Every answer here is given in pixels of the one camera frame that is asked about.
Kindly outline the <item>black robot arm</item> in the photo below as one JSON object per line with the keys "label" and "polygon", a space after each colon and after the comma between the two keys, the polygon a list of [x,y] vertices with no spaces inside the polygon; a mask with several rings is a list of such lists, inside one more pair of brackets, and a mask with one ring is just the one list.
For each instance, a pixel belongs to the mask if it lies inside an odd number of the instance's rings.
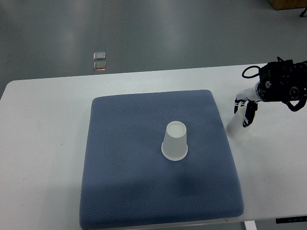
{"label": "black robot arm", "polygon": [[234,113],[246,106],[242,126],[250,126],[258,110],[258,102],[282,102],[292,112],[302,109],[307,103],[307,62],[292,60],[269,62],[263,67],[249,66],[242,72],[244,79],[259,77],[254,87],[237,94]]}

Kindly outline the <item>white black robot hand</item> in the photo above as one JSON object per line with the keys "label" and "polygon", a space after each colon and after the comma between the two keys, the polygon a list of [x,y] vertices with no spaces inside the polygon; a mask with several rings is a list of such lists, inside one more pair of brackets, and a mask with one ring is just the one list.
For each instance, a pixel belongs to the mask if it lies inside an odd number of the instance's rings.
{"label": "white black robot hand", "polygon": [[251,102],[248,102],[246,106],[243,127],[248,127],[252,124],[255,117],[255,113],[258,110],[257,102],[260,101],[260,97],[258,96],[255,87],[245,89],[236,95],[234,113],[236,113],[240,107],[245,106],[246,101],[251,101]]}

